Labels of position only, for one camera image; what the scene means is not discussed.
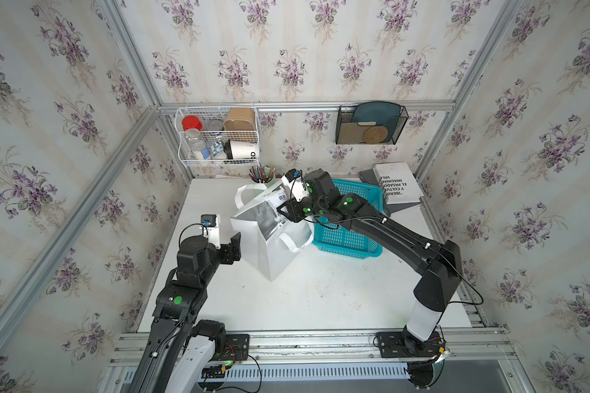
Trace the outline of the white insulated delivery bag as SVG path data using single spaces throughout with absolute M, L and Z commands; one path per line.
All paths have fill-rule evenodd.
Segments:
M 269 205 L 267 197 L 276 188 L 285 190 L 280 182 L 240 187 L 234 196 L 237 212 L 230 218 L 234 232 L 242 234 L 242 258 L 272 282 L 314 239 L 312 224 L 291 222 Z

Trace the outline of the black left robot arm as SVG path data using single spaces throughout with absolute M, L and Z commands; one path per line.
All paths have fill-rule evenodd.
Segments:
M 205 366 L 226 347 L 221 322 L 198 314 L 207 286 L 221 265 L 241 259 L 241 234 L 219 247 L 203 235 L 181 241 L 177 267 L 159 292 L 144 354 L 130 392 L 190 392 Z

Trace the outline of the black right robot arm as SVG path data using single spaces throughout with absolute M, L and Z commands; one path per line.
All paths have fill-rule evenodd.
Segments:
M 436 327 L 463 278 L 461 250 L 455 242 L 423 237 L 380 212 L 355 193 L 343 194 L 324 170 L 304 175 L 290 170 L 282 177 L 287 199 L 278 212 L 291 222 L 325 218 L 380 244 L 421 276 L 413 290 L 416 303 L 406 326 L 406 347 L 432 342 Z

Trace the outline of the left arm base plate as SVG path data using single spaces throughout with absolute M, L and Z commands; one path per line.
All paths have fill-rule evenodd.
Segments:
M 248 358 L 250 347 L 248 334 L 226 334 L 224 345 L 216 350 L 213 360 L 221 362 L 241 362 Z

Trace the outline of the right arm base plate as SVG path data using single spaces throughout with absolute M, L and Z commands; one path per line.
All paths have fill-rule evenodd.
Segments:
M 380 351 L 384 359 L 399 358 L 439 358 L 445 351 L 446 341 L 437 332 L 432 332 L 425 342 L 414 337 L 403 329 L 402 331 L 377 332 L 373 344 Z

